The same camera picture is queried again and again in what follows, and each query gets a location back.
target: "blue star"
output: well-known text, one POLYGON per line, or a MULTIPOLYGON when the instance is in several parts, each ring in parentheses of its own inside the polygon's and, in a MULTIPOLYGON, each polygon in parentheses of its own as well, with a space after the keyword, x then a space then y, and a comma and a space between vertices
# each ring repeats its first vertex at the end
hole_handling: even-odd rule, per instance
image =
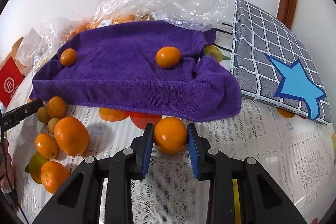
POLYGON ((307 76, 301 62, 297 59, 290 66, 265 54, 275 69, 281 74, 281 80, 274 96, 300 100, 306 103, 308 118, 315 120, 320 115, 318 101, 325 98, 325 92, 307 76))

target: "finger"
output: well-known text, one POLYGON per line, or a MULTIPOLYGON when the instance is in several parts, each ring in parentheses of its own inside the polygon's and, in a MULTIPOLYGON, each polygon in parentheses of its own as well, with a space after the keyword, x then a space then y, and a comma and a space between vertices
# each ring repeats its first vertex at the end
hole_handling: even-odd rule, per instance
MULTIPOLYGON (((0 164, 0 177, 2 177, 5 174, 5 162, 4 158, 1 155, 1 164, 0 164)), ((6 159, 7 159, 7 168, 9 169, 11 167, 11 162, 12 162, 12 157, 10 156, 9 153, 6 153, 6 159)))
POLYGON ((3 144, 5 146, 5 151, 6 153, 8 152, 8 146, 9 146, 9 143, 8 143, 8 140, 6 138, 3 139, 3 144))
MULTIPOLYGON (((11 183, 12 187, 14 187, 14 177, 15 177, 14 176, 14 169, 11 166, 8 170, 8 178, 10 180, 10 183, 11 183)), ((6 176, 4 176, 2 178, 2 180, 0 182, 0 186, 1 186, 2 189, 7 190, 7 191, 11 189, 6 176)))

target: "purple cloth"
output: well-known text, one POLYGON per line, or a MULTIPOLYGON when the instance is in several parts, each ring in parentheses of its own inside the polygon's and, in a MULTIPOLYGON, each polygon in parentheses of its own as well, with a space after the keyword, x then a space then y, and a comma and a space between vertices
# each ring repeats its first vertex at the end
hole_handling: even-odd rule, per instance
POLYGON ((210 56, 197 62, 216 32, 179 28, 163 21, 124 23, 81 32, 33 78, 30 98, 62 97, 67 104, 163 114, 196 122, 236 115, 241 91, 235 77, 210 56), (156 52, 177 47, 182 61, 171 69, 156 52), (77 61, 63 67, 61 53, 73 48, 77 61))

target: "red package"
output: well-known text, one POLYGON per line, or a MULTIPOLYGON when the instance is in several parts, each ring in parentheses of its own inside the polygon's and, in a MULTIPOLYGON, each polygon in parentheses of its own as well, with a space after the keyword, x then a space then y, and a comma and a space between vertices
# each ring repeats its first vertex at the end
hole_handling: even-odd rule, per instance
POLYGON ((8 107, 23 78, 13 58, 10 57, 0 69, 0 101, 5 107, 8 107))

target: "silver rivet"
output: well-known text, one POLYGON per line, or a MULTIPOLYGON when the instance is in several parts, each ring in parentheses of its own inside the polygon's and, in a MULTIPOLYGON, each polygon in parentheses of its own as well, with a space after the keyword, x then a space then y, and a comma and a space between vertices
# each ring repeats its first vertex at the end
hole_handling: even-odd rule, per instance
POLYGON ((210 148, 210 149, 208 150, 208 153, 209 153, 210 155, 217 155, 217 154, 218 154, 218 150, 217 150, 216 148, 210 148))
POLYGON ((88 156, 88 157, 85 158, 85 162, 86 162, 87 164, 91 164, 91 163, 93 163, 94 161, 95 161, 95 158, 94 158, 94 157, 88 156))
POLYGON ((255 158, 247 158, 246 161, 247 161, 248 164, 252 164, 252 165, 257 163, 255 158))
POLYGON ((133 153, 133 149, 132 148, 125 148, 124 149, 124 154, 125 155, 130 155, 130 154, 132 154, 133 153))

